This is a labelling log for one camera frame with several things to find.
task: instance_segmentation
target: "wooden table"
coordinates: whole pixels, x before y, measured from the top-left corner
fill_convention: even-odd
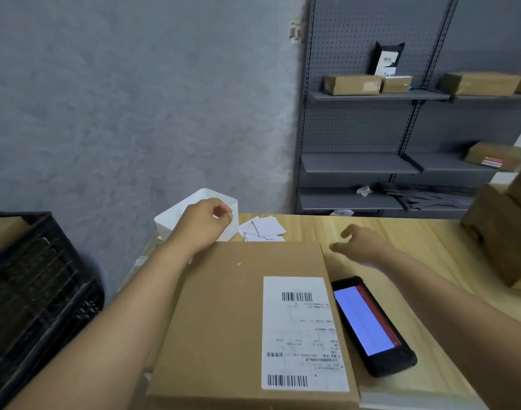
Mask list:
[[[255,214],[240,214],[240,223],[254,216]],[[370,227],[396,248],[408,252],[448,280],[521,321],[521,291],[504,286],[476,243],[466,235],[457,221],[297,215],[276,217],[287,230],[284,235],[286,241],[321,243],[331,280],[361,276],[418,356],[415,367],[377,379],[366,372],[357,352],[349,343],[350,357],[362,396],[362,407],[445,410],[486,408],[411,311],[393,283],[378,270],[353,263],[329,250],[330,243],[342,241],[340,232],[348,224]],[[240,241],[243,238],[237,234],[232,240]],[[152,251],[156,243],[159,241],[154,239],[146,254]],[[155,348],[149,359],[151,366],[154,365],[157,354]]]

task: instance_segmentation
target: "person's left arm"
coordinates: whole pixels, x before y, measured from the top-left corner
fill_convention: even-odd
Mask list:
[[[7,409],[126,409],[181,271],[219,238],[230,213],[216,198],[190,205],[126,288]]]

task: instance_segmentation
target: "gray wall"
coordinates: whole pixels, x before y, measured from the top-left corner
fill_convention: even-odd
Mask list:
[[[51,210],[111,296],[202,187],[291,210],[305,0],[0,0],[0,210]]]

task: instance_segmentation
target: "human hand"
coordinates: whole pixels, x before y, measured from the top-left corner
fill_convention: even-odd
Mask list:
[[[167,242],[178,245],[192,257],[211,246],[231,221],[232,209],[221,200],[218,198],[200,200],[186,208]]]
[[[348,242],[332,243],[329,248],[362,265],[378,267],[395,250],[390,242],[367,227],[351,224],[340,233],[343,239],[348,236],[351,236]]]

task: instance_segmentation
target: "gray shelving unit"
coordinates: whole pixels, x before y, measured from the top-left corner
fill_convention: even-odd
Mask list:
[[[324,75],[366,73],[376,41],[405,42],[402,94],[330,96]],[[463,161],[479,140],[512,145],[521,95],[451,97],[449,71],[521,72],[521,0],[311,0],[296,181],[296,213],[459,218],[463,209],[406,211],[355,193],[380,182],[476,188],[496,170]]]

